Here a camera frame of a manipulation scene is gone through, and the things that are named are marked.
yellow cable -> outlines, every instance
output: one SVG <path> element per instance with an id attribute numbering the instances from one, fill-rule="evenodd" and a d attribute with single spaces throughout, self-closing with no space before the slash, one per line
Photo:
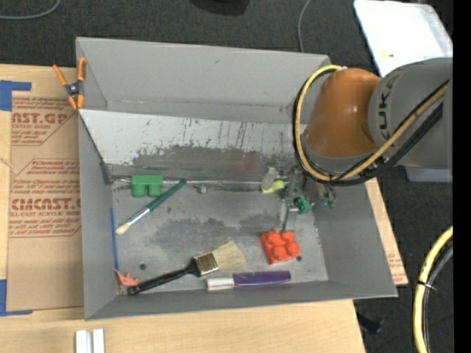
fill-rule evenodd
<path id="1" fill-rule="evenodd" d="M 300 160 L 303 165 L 303 167 L 315 178 L 322 180 L 322 181 L 334 181 L 338 178 L 338 176 L 327 176 L 324 175 L 320 172 L 318 172 L 315 168 L 313 168 L 307 159 L 304 149 L 302 148 L 301 144 L 301 134 L 300 134 L 300 121 L 301 121 L 301 109 L 302 109 L 302 104 L 304 103 L 304 98 L 306 93 L 308 92 L 309 87 L 312 85 L 312 83 L 318 79 L 321 75 L 327 73 L 327 72 L 334 72 L 340 69 L 344 69 L 346 67 L 341 67 L 340 65 L 326 65 L 325 67 L 322 67 L 318 69 L 316 72 L 312 74 L 311 77 L 305 82 L 305 84 L 302 87 L 300 97 L 298 99 L 298 105 L 297 105 L 297 110 L 296 110 L 296 115 L 294 119 L 294 135 L 295 135 L 295 145 L 297 147 L 297 151 L 300 155 Z M 428 108 L 433 106 L 441 97 L 445 95 L 447 91 L 447 85 L 443 86 L 440 88 L 437 92 L 435 92 L 432 97 L 427 100 L 423 106 L 421 106 L 418 111 L 409 116 L 405 121 L 404 124 L 364 163 L 362 163 L 360 166 L 357 168 L 354 168 L 353 170 L 349 171 L 347 174 L 345 174 L 342 177 L 343 179 L 349 179 L 351 177 L 354 177 L 355 175 L 358 175 L 361 173 L 365 168 L 370 166 L 374 161 L 376 161 L 387 149 L 391 147 L 391 145 L 396 142 L 396 140 L 409 128 L 425 111 L 427 111 Z"/>
<path id="2" fill-rule="evenodd" d="M 416 293 L 414 297 L 414 309 L 412 311 L 412 329 L 414 331 L 414 340 L 419 353 L 428 353 L 427 346 L 425 345 L 423 334 L 423 300 L 425 295 L 425 284 L 428 282 L 428 277 L 439 256 L 443 247 L 453 237 L 453 225 L 449 227 L 435 242 L 432 249 L 428 252 L 425 262 L 422 265 L 422 270 L 419 275 L 419 283 L 417 284 Z"/>
<path id="3" fill-rule="evenodd" d="M 343 69 L 344 67 L 341 67 L 340 65 L 326 65 L 325 67 L 319 68 L 317 71 L 315 71 L 311 77 L 308 78 L 308 80 L 305 82 L 304 86 L 302 87 L 300 97 L 298 100 L 297 104 L 297 110 L 296 110 L 296 115 L 294 119 L 294 140 L 296 143 L 297 151 L 300 155 L 300 160 L 302 162 L 302 165 L 304 168 L 313 175 L 313 177 L 316 177 L 317 179 L 324 180 L 324 181 L 330 181 L 330 177 L 325 176 L 324 174 L 319 173 L 316 171 L 311 164 L 309 163 L 308 159 L 305 156 L 304 149 L 302 148 L 301 144 L 301 134 L 300 134 L 300 125 L 301 125 L 301 109 L 302 109 L 302 104 L 304 103 L 304 98 L 306 93 L 308 92 L 309 87 L 311 84 L 319 78 L 321 75 L 327 73 L 327 72 L 334 72 L 339 69 Z"/>

orange object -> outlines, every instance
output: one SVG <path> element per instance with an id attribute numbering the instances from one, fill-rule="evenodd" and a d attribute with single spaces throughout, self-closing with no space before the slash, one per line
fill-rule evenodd
<path id="1" fill-rule="evenodd" d="M 305 135 L 317 154 L 339 158 L 366 154 L 376 148 L 368 128 L 369 100 L 380 77 L 346 68 L 324 82 Z"/>
<path id="2" fill-rule="evenodd" d="M 300 256 L 300 245 L 294 241 L 294 232 L 276 232 L 271 230 L 260 236 L 268 263 L 278 263 L 296 259 Z"/>
<path id="3" fill-rule="evenodd" d="M 60 71 L 57 65 L 54 64 L 52 66 L 52 68 L 54 69 L 57 75 L 57 78 L 59 79 L 60 84 L 65 88 L 65 91 L 68 95 L 69 103 L 76 111 L 77 109 L 83 108 L 83 105 L 85 103 L 83 95 L 80 94 L 80 91 L 79 91 L 79 84 L 85 81 L 86 66 L 87 66 L 87 60 L 84 57 L 81 57 L 79 59 L 79 65 L 77 66 L 77 82 L 75 82 L 74 84 L 67 83 L 63 73 Z"/>
<path id="4" fill-rule="evenodd" d="M 135 279 L 133 279 L 131 277 L 130 272 L 127 272 L 126 276 L 123 276 L 117 269 L 113 269 L 113 270 L 118 275 L 119 282 L 121 283 L 121 285 L 123 285 L 127 288 L 130 287 L 130 286 L 136 286 L 139 283 L 139 281 L 141 281 L 141 279 L 139 277 L 136 277 Z"/>

white paper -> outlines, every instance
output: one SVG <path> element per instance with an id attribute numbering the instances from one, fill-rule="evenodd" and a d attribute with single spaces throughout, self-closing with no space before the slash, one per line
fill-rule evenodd
<path id="1" fill-rule="evenodd" d="M 450 36 L 430 5 L 355 0 L 353 6 L 381 77 L 401 65 L 453 57 Z"/>

blue tape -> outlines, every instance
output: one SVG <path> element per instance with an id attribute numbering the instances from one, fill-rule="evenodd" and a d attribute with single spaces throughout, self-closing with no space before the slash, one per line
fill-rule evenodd
<path id="1" fill-rule="evenodd" d="M 115 213 L 114 209 L 110 209 L 111 213 L 111 229 L 113 234 L 113 253 L 115 255 L 115 269 L 119 271 L 119 261 L 118 261 L 118 241 L 116 240 L 116 224 L 115 224 Z"/>
<path id="2" fill-rule="evenodd" d="M 14 90 L 30 91 L 31 82 L 0 80 L 0 111 L 12 110 L 12 92 Z"/>
<path id="3" fill-rule="evenodd" d="M 0 316 L 27 315 L 32 311 L 11 311 L 7 312 L 7 280 L 0 279 Z"/>

purple marker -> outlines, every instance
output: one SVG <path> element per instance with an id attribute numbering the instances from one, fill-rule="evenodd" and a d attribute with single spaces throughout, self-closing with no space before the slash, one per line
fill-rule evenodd
<path id="1" fill-rule="evenodd" d="M 232 288 L 252 288 L 263 285 L 281 284 L 291 280 L 289 271 L 244 272 L 232 277 L 219 277 L 206 280 L 208 290 Z"/>

